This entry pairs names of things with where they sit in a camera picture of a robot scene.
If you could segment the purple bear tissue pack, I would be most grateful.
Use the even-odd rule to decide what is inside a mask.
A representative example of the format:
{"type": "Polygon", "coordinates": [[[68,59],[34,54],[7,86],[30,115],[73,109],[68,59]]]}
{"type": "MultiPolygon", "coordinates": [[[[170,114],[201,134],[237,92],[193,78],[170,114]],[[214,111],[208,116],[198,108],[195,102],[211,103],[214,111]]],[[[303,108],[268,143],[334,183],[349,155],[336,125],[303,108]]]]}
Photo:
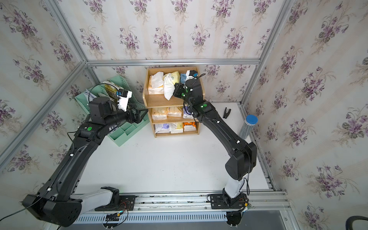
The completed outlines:
{"type": "Polygon", "coordinates": [[[183,119],[193,119],[186,106],[183,107],[183,119]]]}

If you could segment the light blue tissue pack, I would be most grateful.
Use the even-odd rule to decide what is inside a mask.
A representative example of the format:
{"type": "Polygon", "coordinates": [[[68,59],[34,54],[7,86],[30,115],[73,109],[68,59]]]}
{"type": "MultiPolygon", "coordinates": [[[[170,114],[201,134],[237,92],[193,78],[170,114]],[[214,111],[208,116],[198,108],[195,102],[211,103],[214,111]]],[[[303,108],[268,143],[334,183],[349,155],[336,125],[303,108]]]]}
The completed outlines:
{"type": "Polygon", "coordinates": [[[180,83],[185,84],[186,83],[186,78],[187,78],[186,74],[181,73],[180,74],[180,83]]]}

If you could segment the orange flower tissue pack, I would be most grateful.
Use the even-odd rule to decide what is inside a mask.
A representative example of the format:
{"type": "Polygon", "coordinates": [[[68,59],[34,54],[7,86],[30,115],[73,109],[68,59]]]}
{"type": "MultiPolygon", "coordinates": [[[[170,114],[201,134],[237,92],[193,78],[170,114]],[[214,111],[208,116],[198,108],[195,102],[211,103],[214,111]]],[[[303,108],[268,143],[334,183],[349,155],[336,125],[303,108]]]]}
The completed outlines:
{"type": "Polygon", "coordinates": [[[149,77],[148,93],[149,95],[164,94],[163,72],[158,72],[149,77]]]}

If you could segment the yellow green tissue pack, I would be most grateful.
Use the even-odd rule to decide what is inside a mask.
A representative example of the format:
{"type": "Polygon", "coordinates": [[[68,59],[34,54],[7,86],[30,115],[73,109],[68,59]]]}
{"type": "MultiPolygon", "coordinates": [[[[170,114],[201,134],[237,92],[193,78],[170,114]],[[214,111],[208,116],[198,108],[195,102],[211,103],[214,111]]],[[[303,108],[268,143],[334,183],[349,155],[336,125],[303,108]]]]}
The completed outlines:
{"type": "Polygon", "coordinates": [[[175,90],[175,84],[179,82],[180,82],[180,73],[178,71],[164,75],[163,89],[164,89],[164,97],[167,100],[171,99],[175,90]]]}

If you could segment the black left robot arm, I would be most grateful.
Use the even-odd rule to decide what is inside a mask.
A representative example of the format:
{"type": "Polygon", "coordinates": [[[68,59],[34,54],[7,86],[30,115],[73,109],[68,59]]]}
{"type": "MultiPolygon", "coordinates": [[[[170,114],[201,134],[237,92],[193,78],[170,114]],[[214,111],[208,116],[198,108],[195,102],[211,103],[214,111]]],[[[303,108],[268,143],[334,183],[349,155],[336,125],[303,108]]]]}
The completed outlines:
{"type": "Polygon", "coordinates": [[[148,110],[128,104],[116,104],[108,97],[97,97],[88,103],[90,114],[74,135],[71,147],[60,165],[36,194],[28,194],[22,205],[38,220],[69,227],[90,210],[121,206],[119,190],[109,186],[96,192],[75,195],[75,189],[92,154],[114,128],[124,123],[139,124],[148,110]]]}

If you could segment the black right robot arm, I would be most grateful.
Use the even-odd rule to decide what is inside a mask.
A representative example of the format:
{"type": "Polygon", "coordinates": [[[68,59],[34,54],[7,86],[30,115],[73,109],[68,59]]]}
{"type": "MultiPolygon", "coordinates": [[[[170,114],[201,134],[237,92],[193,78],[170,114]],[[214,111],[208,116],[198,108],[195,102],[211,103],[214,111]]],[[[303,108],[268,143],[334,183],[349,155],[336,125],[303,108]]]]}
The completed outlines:
{"type": "Polygon", "coordinates": [[[174,85],[174,97],[184,101],[195,120],[206,126],[221,142],[229,155],[225,169],[229,180],[223,189],[223,200],[231,206],[241,197],[241,189],[256,166],[257,147],[238,136],[221,118],[215,106],[204,99],[202,86],[198,79],[187,80],[185,84],[174,85]]]}

